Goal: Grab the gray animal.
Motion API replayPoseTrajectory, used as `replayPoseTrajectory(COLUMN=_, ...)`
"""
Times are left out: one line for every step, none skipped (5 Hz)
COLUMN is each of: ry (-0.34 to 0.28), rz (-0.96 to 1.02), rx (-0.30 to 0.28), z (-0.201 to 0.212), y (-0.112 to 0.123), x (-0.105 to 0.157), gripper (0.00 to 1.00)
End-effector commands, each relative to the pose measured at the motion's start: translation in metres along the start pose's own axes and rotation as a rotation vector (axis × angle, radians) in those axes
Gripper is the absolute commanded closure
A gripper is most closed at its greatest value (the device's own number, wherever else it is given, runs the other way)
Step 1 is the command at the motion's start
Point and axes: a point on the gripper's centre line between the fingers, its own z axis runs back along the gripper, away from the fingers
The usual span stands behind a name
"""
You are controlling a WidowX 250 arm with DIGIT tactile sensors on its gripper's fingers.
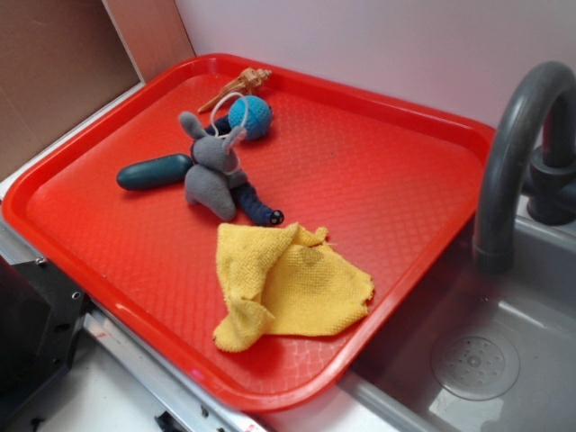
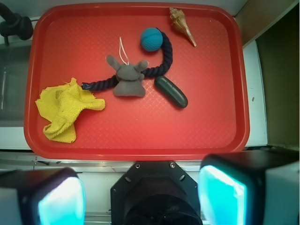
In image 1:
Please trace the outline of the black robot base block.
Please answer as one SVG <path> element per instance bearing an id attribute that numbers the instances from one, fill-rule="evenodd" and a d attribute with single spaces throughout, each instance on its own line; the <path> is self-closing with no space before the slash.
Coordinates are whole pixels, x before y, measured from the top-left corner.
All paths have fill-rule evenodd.
<path id="1" fill-rule="evenodd" d="M 1 260 L 1 422 L 71 368 L 88 297 L 52 263 Z"/>

